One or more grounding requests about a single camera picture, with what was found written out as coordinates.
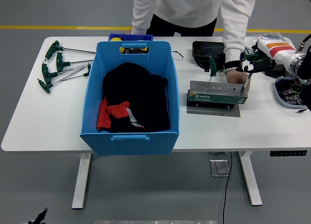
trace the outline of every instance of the black wristband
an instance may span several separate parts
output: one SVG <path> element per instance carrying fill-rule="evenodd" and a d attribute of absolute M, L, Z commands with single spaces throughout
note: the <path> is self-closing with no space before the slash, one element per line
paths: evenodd
<path fill-rule="evenodd" d="M 224 69 L 242 67 L 242 62 L 240 60 L 229 61 L 224 64 Z"/>

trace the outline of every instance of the red fabric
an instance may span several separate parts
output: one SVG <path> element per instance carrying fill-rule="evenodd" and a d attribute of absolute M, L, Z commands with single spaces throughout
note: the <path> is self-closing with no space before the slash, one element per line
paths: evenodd
<path fill-rule="evenodd" d="M 110 120 L 109 114 L 117 119 L 122 118 L 122 117 L 127 117 L 128 112 L 125 108 L 129 108 L 129 107 L 130 107 L 129 102 L 123 102 L 119 105 L 108 106 L 106 97 L 104 97 L 104 99 L 102 100 L 99 106 L 96 129 L 98 131 L 100 131 L 102 128 L 110 129 L 111 120 Z"/>
<path fill-rule="evenodd" d="M 123 102 L 119 105 L 105 107 L 105 111 L 113 117 L 119 119 L 128 116 L 128 112 L 125 108 L 130 108 L 129 102 Z"/>

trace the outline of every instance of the red stripe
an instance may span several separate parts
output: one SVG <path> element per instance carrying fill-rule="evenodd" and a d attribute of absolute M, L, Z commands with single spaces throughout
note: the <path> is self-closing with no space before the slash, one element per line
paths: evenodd
<path fill-rule="evenodd" d="M 270 55 L 274 57 L 276 53 L 278 53 L 279 51 L 284 51 L 284 50 L 295 50 L 295 49 L 291 46 L 275 47 L 270 50 Z"/>

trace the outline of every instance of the yellow floor line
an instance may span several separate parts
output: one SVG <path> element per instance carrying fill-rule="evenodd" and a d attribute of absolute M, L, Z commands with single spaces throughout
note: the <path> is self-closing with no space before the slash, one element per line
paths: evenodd
<path fill-rule="evenodd" d="M 126 31 L 132 27 L 116 27 L 116 26 L 14 26 L 0 25 L 0 29 L 7 30 L 112 30 Z M 215 28 L 215 32 L 223 32 L 223 28 Z M 247 29 L 249 33 L 288 33 L 288 34 L 311 34 L 311 30 L 281 30 L 281 29 Z"/>

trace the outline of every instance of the bin handle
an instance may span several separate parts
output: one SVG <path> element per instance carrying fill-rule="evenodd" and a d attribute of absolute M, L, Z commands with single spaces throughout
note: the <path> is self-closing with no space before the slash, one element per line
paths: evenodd
<path fill-rule="evenodd" d="M 146 43 L 122 43 L 123 48 L 146 48 Z"/>
<path fill-rule="evenodd" d="M 112 136 L 111 141 L 113 140 L 149 140 L 149 137 L 146 135 L 116 135 Z"/>

